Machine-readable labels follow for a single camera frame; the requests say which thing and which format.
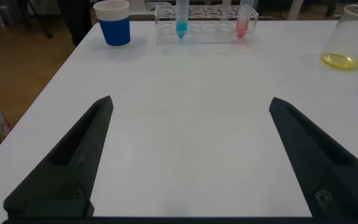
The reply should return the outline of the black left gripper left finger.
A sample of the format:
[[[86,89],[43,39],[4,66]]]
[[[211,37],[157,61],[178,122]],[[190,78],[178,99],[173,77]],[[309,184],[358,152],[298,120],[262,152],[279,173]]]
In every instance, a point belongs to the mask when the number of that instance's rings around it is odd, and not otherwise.
[[[113,111],[95,101],[4,200],[10,218],[88,218],[96,174]]]

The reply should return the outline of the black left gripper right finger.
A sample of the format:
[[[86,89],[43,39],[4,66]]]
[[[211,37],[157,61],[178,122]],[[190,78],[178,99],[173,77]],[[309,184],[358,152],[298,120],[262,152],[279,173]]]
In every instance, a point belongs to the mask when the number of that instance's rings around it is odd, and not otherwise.
[[[315,218],[358,218],[358,158],[289,102],[269,112]]]

